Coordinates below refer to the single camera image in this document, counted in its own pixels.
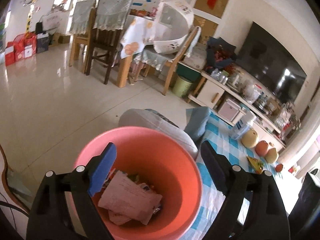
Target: checkered tablecloth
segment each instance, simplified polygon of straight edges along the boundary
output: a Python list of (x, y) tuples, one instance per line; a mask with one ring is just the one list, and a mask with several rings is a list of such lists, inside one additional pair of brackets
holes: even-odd
[[(263, 158), (260, 158), (255, 152), (244, 147), (240, 141), (231, 139), (229, 137), (230, 129), (230, 125), (226, 124), (215, 114), (211, 113), (206, 124), (203, 141), (209, 141), (218, 154), (225, 155), (232, 165), (237, 164), (248, 172), (254, 173), (254, 169), (250, 166), (246, 156), (248, 155), (250, 157), (260, 159), (264, 163), (265, 170), (271, 171), (277, 184), (280, 181), (283, 181), (281, 174), (282, 172), (276, 173), (274, 164), (266, 163), (266, 161)], [(200, 210), (195, 222), (191, 228), (180, 238), (180, 240), (202, 239), (212, 225), (225, 199), (225, 196), (216, 189), (200, 154), (198, 155), (196, 164), (199, 168), (203, 183)], [(247, 216), (249, 205), (249, 201), (244, 199), (238, 217), (238, 221), (242, 224)]]

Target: red paper bag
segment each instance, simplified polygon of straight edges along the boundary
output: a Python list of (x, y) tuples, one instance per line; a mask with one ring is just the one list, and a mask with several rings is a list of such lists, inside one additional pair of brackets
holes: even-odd
[(32, 55), (36, 54), (37, 36), (34, 33), (27, 33), (24, 37), (24, 46), (28, 48), (32, 46)]
[(16, 62), (24, 59), (24, 36), (25, 34), (20, 34), (13, 40), (14, 59)]
[(9, 66), (15, 63), (13, 42), (9, 41), (4, 51), (5, 65)]

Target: plastic bottle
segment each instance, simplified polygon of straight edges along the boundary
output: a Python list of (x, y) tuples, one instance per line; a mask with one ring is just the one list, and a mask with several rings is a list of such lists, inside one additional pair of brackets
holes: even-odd
[(251, 111), (247, 113), (234, 125), (230, 131), (230, 137), (239, 140), (253, 126), (253, 122), (257, 117)]

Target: blue cloth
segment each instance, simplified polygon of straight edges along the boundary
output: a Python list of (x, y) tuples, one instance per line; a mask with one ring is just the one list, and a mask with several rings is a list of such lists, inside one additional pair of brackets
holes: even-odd
[(205, 126), (212, 113), (207, 106), (200, 106), (186, 110), (187, 120), (189, 120), (184, 131), (197, 143), (205, 132)]
[[(229, 137), (230, 129), (230, 125), (226, 124), (214, 113), (211, 113), (205, 127), (205, 133), (202, 141), (209, 141), (214, 150), (218, 154), (225, 155), (232, 165), (237, 164), (245, 171), (254, 173), (254, 169), (250, 166), (246, 157), (249, 155), (262, 160), (265, 170), (271, 171), (274, 177), (282, 178), (280, 173), (275, 172), (272, 164), (266, 163), (266, 161), (263, 158), (260, 158), (255, 152), (244, 147), (240, 141), (231, 139)], [(216, 189), (200, 154), (198, 155), (196, 164), (199, 168), (203, 184), (200, 209), (195, 222), (192, 224), (191, 228), (180, 238), (180, 240), (202, 239), (212, 225), (225, 199), (225, 196)], [(249, 205), (250, 202), (244, 199), (238, 217), (238, 221), (241, 224), (244, 224)]]

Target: tiled floor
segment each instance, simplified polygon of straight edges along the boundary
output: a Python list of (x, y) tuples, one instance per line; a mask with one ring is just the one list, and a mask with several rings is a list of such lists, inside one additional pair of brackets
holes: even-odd
[(185, 109), (193, 107), (170, 91), (163, 96), (163, 84), (152, 76), (120, 89), (113, 70), (104, 85), (99, 64), (90, 76), (77, 64), (68, 67), (68, 49), (59, 45), (7, 68), (0, 65), (0, 144), (33, 193), (48, 170), (71, 171), (81, 149), (117, 127), (127, 109), (152, 108), (184, 128)]

